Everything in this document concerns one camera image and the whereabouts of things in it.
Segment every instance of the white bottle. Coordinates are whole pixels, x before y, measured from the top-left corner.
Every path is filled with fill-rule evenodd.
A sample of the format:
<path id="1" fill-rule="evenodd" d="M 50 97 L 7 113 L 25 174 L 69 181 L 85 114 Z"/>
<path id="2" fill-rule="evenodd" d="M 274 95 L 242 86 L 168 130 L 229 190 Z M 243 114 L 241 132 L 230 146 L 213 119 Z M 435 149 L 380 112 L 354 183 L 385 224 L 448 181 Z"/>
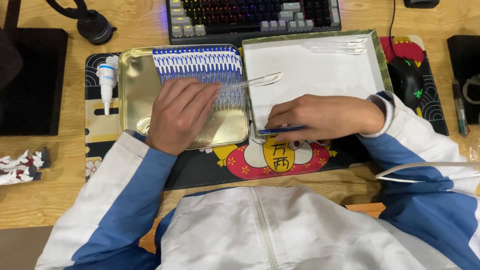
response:
<path id="1" fill-rule="evenodd" d="M 102 91 L 102 102 L 105 115 L 110 114 L 110 103 L 112 102 L 113 88 L 115 87 L 115 68 L 112 64 L 100 64 L 98 77 Z"/>

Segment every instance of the gray keycap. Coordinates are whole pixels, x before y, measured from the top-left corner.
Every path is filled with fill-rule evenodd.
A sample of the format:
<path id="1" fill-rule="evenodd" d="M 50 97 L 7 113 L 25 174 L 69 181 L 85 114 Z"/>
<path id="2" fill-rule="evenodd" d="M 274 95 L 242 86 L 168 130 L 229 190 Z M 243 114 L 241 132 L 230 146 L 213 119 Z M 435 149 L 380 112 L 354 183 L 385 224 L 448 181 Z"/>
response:
<path id="1" fill-rule="evenodd" d="M 328 0 L 328 6 L 332 8 L 337 8 L 338 7 L 337 0 Z"/>
<path id="2" fill-rule="evenodd" d="M 175 17 L 172 18 L 172 26 L 192 25 L 189 17 Z"/>
<path id="3" fill-rule="evenodd" d="M 313 29 L 313 21 L 312 20 L 305 20 L 305 30 L 312 30 Z"/>
<path id="4" fill-rule="evenodd" d="M 295 21 L 288 22 L 288 27 L 287 28 L 288 28 L 289 31 L 297 30 L 297 22 L 295 22 Z"/>
<path id="5" fill-rule="evenodd" d="M 195 25 L 195 35 L 205 35 L 205 26 L 204 25 Z"/>
<path id="6" fill-rule="evenodd" d="M 182 30 L 181 26 L 173 26 L 172 27 L 172 36 L 174 36 L 174 37 L 183 36 L 183 30 Z"/>
<path id="7" fill-rule="evenodd" d="M 183 26 L 183 35 L 184 36 L 194 36 L 195 32 L 193 31 L 193 26 L 191 25 L 184 25 Z"/>
<path id="8" fill-rule="evenodd" d="M 170 17 L 185 17 L 184 9 L 170 9 Z"/>
<path id="9" fill-rule="evenodd" d="M 270 29 L 270 31 L 278 30 L 278 25 L 277 25 L 276 21 L 268 22 L 268 28 Z"/>
<path id="10" fill-rule="evenodd" d="M 295 21 L 303 21 L 303 12 L 295 13 Z"/>
<path id="11" fill-rule="evenodd" d="M 297 31 L 305 30 L 305 23 L 303 21 L 297 21 Z"/>
<path id="12" fill-rule="evenodd" d="M 282 11 L 300 12 L 300 3 L 284 3 L 282 4 Z"/>
<path id="13" fill-rule="evenodd" d="M 278 21 L 278 29 L 279 30 L 285 30 L 287 28 L 287 25 L 285 24 L 285 21 L 280 20 Z"/>
<path id="14" fill-rule="evenodd" d="M 183 8 L 183 4 L 181 3 L 181 0 L 170 0 L 170 8 L 180 9 Z"/>
<path id="15" fill-rule="evenodd" d="M 260 31 L 268 31 L 268 21 L 263 21 L 260 23 Z"/>
<path id="16" fill-rule="evenodd" d="M 291 11 L 281 11 L 278 13 L 279 21 L 293 21 L 293 12 Z"/>
<path id="17" fill-rule="evenodd" d="M 332 18 L 331 26 L 338 26 L 340 24 L 340 16 L 338 16 L 338 8 L 330 9 L 330 18 Z"/>

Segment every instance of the black headphones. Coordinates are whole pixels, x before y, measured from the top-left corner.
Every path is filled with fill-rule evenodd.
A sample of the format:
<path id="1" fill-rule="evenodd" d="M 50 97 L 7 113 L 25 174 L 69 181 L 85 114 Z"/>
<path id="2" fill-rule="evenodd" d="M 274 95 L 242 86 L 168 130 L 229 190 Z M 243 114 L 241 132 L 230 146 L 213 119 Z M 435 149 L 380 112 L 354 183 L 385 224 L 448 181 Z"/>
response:
<path id="1" fill-rule="evenodd" d="M 77 5 L 76 9 L 63 8 L 55 0 L 47 0 L 47 3 L 63 16 L 78 20 L 78 33 L 88 42 L 94 45 L 109 42 L 117 28 L 112 27 L 102 14 L 95 10 L 88 10 L 84 0 L 73 1 Z"/>

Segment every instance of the sleeve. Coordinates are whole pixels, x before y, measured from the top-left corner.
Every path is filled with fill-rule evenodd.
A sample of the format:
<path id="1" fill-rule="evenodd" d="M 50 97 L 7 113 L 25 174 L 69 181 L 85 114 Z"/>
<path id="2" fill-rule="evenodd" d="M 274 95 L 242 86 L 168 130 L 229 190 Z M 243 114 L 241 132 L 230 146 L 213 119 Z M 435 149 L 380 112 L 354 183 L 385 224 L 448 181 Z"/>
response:
<path id="1" fill-rule="evenodd" d="M 138 243 L 153 225 L 175 160 L 122 133 L 55 223 L 35 269 L 155 269 L 160 257 Z"/>
<path id="2" fill-rule="evenodd" d="M 425 161 L 465 162 L 458 145 L 437 134 L 393 93 L 368 98 L 386 115 L 373 135 L 359 135 L 383 170 Z M 465 167 L 415 167 L 387 175 L 380 201 L 383 219 L 442 252 L 461 269 L 480 269 L 480 210 L 476 189 L 480 173 Z"/>

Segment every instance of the hand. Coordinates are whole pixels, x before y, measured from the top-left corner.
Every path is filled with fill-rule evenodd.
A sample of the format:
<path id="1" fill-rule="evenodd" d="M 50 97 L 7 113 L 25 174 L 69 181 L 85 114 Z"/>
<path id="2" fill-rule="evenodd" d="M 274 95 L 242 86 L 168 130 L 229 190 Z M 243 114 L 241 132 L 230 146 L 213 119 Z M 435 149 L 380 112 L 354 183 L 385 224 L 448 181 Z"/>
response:
<path id="1" fill-rule="evenodd" d="M 373 103 L 353 97 L 304 95 L 273 106 L 265 128 L 300 124 L 305 128 L 280 133 L 275 140 L 324 140 L 355 133 L 375 134 L 385 123 L 384 113 Z"/>
<path id="2" fill-rule="evenodd" d="M 177 156 L 197 137 L 212 110 L 221 85 L 195 78 L 168 80 L 153 103 L 145 143 Z"/>

